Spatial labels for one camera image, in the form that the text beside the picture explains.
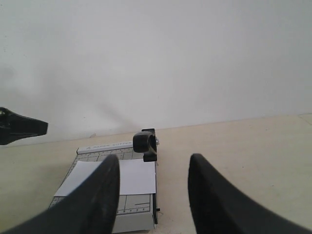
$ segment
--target white paper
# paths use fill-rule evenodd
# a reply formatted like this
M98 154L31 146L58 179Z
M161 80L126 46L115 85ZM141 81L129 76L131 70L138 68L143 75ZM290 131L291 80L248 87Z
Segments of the white paper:
M78 161L54 196L67 196L77 188L101 162ZM120 195L156 193L155 163L142 159L120 160Z

